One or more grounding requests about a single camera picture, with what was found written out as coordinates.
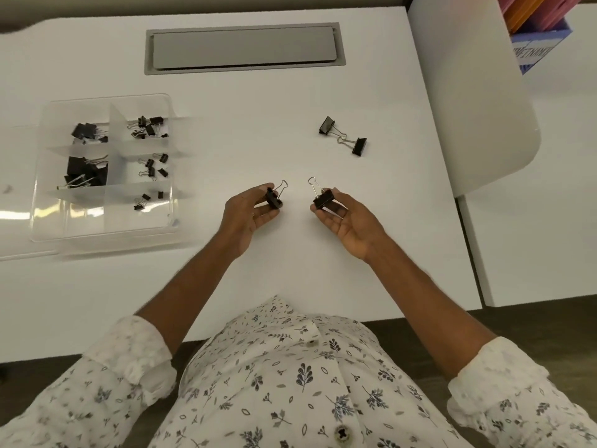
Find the sleeve cuff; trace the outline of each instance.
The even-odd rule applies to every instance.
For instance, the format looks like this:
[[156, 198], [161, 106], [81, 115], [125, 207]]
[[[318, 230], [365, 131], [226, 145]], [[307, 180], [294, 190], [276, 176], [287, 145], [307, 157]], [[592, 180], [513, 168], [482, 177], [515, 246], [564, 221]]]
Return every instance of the sleeve cuff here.
[[452, 398], [448, 411], [474, 414], [514, 396], [549, 376], [512, 341], [496, 338], [481, 348], [476, 357], [448, 384]]
[[97, 361], [132, 385], [141, 385], [143, 400], [150, 406], [173, 390], [176, 371], [172, 354], [153, 324], [139, 316], [127, 316], [83, 354]]

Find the orange folder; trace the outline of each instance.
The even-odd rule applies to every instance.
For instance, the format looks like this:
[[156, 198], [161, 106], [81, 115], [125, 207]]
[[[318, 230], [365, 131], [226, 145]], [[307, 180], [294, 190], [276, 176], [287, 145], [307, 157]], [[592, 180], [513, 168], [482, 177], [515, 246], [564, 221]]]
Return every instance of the orange folder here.
[[544, 0], [515, 0], [504, 14], [504, 20], [510, 34], [514, 34], [535, 12]]

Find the white desk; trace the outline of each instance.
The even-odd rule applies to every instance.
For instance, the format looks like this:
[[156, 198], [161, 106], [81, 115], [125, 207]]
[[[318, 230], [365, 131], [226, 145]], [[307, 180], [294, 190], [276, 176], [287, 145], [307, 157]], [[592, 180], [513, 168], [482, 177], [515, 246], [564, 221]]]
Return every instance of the white desk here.
[[574, 32], [524, 76], [539, 153], [461, 201], [488, 305], [597, 293], [597, 5], [567, 19]]
[[[339, 22], [347, 65], [143, 75], [147, 29], [300, 22]], [[95, 59], [80, 58], [83, 50]], [[402, 316], [373, 273], [309, 212], [312, 175], [367, 203], [461, 306], [481, 306], [403, 8], [61, 19], [0, 36], [0, 57], [0, 124], [36, 124], [50, 100], [152, 92], [168, 93], [177, 115], [196, 118], [199, 244], [215, 231], [226, 198], [288, 180], [280, 219], [233, 264], [188, 339], [207, 338], [277, 293], [305, 312]], [[317, 134], [328, 114], [369, 138], [362, 158]], [[4, 166], [16, 192], [32, 179], [11, 172], [18, 157]], [[0, 361], [81, 352], [199, 247], [1, 262]]]

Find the wooden floor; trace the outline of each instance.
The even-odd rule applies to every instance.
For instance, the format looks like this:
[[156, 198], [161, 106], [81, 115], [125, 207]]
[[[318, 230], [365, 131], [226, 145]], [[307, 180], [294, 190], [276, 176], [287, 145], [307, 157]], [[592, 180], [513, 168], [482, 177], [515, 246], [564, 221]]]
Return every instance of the wooden floor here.
[[[517, 343], [551, 372], [551, 380], [597, 419], [597, 296], [529, 303], [472, 312], [500, 336]], [[450, 397], [446, 381], [415, 337], [406, 320], [366, 323], [392, 359], [445, 412]], [[200, 343], [185, 343], [173, 361], [182, 371]], [[35, 396], [78, 360], [77, 355], [8, 363], [0, 366], [0, 425], [22, 413]], [[123, 448], [146, 448], [175, 400], [175, 394], [150, 407]], [[472, 430], [461, 433], [476, 447], [490, 446]]]

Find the floral pattern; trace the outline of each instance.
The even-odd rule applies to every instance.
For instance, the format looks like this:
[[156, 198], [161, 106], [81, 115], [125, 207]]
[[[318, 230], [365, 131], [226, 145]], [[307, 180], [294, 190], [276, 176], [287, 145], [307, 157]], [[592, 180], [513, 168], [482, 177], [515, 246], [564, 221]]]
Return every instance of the floral pattern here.
[[[586, 412], [547, 376], [529, 382], [537, 366], [500, 339], [451, 382], [454, 419], [500, 448], [526, 446], [529, 434], [534, 447], [597, 446]], [[119, 448], [142, 411], [169, 394], [166, 355], [152, 325], [121, 321], [0, 428], [0, 448]], [[351, 448], [470, 448], [364, 325], [306, 316], [274, 297], [195, 354], [149, 448], [336, 446], [340, 428]]]

